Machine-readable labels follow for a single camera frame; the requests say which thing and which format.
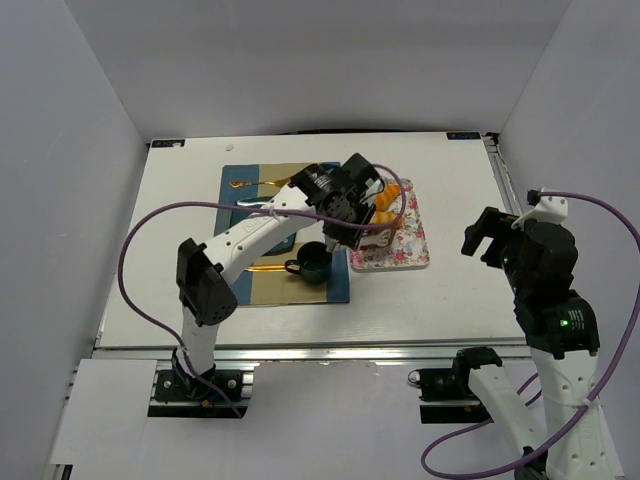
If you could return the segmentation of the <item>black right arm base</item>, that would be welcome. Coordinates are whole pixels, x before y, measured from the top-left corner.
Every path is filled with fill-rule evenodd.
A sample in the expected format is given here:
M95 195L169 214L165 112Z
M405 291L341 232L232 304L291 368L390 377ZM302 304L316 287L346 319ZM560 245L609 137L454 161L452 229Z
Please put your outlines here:
M421 391L425 402L475 401L478 397L468 386L470 372L485 365L503 365L501 357L491 347L469 347L459 350L448 368L414 369L407 375L408 383Z

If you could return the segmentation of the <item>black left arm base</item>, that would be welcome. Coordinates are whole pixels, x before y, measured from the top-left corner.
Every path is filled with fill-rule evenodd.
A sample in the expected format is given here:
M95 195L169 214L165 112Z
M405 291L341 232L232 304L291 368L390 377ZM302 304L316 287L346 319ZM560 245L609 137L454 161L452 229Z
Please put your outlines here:
M243 399L248 379L248 374L241 370L217 370L209 382L216 385L229 400L236 403ZM167 405L188 402L202 404L204 401L207 401L209 405L213 403L226 404L216 389L203 385L198 380L195 381L195 387L189 389L172 369L163 369L157 372L152 399Z

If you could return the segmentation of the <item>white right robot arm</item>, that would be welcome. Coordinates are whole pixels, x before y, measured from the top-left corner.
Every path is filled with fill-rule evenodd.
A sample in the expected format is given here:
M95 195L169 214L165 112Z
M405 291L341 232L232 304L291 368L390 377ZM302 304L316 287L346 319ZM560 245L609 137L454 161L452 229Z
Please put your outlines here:
M489 347L459 352L454 370L461 388L475 395L526 457L553 435L542 455L517 467L518 479L612 479L596 385L600 347L595 313L572 289L578 259L574 236L551 214L520 220L486 208L467 227L461 249L471 256L485 238L481 260L502 270L514 294L514 313L530 349L541 387L545 423L539 425L510 384L502 360Z

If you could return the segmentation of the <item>brown chocolate pastry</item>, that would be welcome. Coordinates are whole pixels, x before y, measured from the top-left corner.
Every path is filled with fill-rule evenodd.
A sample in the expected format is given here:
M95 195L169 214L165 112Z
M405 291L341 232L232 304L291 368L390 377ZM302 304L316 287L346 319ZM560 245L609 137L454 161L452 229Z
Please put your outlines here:
M394 228L367 231L361 237L360 247L362 249L386 248L392 244L395 233Z

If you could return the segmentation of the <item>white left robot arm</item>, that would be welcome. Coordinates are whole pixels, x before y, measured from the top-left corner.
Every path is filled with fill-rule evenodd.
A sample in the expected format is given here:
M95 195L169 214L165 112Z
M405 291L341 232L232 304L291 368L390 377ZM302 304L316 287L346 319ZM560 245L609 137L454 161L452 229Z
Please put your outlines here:
M235 225L201 244L187 239L179 246L183 344L172 355L172 369L184 390L196 396L211 389L218 329L238 306L232 286L245 269L289 236L320 222L324 240L303 245L299 263L309 264L316 282L324 282L333 251L358 246L382 185L376 168L360 154L331 169L311 164Z

